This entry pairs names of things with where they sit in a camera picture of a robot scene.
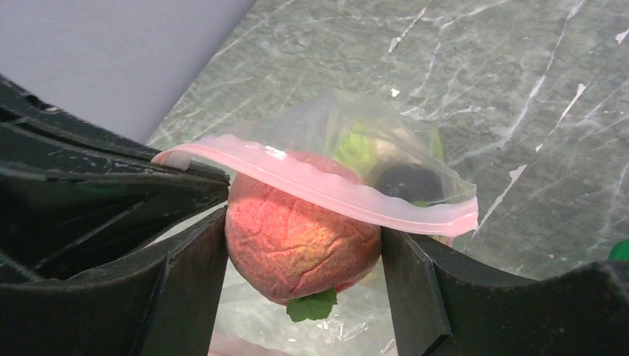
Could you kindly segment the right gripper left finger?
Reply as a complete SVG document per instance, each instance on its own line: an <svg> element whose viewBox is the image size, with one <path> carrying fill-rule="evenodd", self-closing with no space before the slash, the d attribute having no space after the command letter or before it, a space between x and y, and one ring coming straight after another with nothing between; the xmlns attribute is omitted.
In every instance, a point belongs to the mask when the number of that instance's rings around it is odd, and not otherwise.
<svg viewBox="0 0 629 356"><path fill-rule="evenodd" d="M206 355L225 212L68 280L1 286L3 355Z"/></svg>

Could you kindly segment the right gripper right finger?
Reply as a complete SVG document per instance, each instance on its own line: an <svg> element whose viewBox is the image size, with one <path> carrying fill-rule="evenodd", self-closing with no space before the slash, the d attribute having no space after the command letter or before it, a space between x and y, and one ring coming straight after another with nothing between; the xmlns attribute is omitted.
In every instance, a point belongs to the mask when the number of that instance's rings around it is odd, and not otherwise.
<svg viewBox="0 0 629 356"><path fill-rule="evenodd" d="M626 355L628 263L536 281L424 235L383 230L400 355Z"/></svg>

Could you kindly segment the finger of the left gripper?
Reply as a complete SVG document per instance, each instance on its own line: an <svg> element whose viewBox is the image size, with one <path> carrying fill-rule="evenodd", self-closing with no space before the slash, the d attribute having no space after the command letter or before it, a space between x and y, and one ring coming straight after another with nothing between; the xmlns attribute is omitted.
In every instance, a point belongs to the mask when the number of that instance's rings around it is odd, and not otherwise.
<svg viewBox="0 0 629 356"><path fill-rule="evenodd" d="M65 280L224 202L228 174L157 151L1 79L1 281Z"/></svg>

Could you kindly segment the dark plum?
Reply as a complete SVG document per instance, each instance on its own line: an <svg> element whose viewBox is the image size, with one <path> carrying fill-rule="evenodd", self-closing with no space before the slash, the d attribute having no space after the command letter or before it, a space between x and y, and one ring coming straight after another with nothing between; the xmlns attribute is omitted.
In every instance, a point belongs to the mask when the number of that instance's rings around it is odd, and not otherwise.
<svg viewBox="0 0 629 356"><path fill-rule="evenodd" d="M375 189L413 205L427 207L444 201L441 178L422 165L406 163L387 168L376 180Z"/></svg>

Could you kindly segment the pink peach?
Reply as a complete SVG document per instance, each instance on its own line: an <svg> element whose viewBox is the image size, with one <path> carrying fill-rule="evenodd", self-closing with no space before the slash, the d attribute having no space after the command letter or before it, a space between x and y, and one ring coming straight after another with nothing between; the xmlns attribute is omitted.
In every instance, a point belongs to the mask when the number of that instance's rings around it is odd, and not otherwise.
<svg viewBox="0 0 629 356"><path fill-rule="evenodd" d="M337 296L372 271L381 227L299 199L243 173L228 196L232 264L294 323L325 320Z"/></svg>

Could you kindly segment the clear zip top bag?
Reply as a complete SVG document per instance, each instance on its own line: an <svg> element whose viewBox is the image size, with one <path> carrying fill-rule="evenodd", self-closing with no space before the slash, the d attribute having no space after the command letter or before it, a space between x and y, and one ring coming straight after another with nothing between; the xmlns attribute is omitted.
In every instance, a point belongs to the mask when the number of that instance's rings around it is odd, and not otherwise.
<svg viewBox="0 0 629 356"><path fill-rule="evenodd" d="M332 159L334 145L356 120L404 116L371 96L331 90L261 122L242 122L157 154L153 163L188 168L207 159L322 208L381 227L425 234L444 245L478 227L476 187L444 161L419 164L442 181L444 201L421 207L375 189L378 177L359 177ZM294 323L286 307L254 289L229 257L217 319L214 355L396 355L381 255L362 280L337 296L325 320Z"/></svg>

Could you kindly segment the green plastic tray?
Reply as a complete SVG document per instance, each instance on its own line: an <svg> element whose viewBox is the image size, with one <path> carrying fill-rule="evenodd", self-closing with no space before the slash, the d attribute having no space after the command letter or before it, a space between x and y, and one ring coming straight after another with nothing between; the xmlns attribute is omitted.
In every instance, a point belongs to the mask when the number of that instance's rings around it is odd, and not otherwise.
<svg viewBox="0 0 629 356"><path fill-rule="evenodd" d="M617 242L607 257L613 261L628 261L629 260L629 239L621 240Z"/></svg>

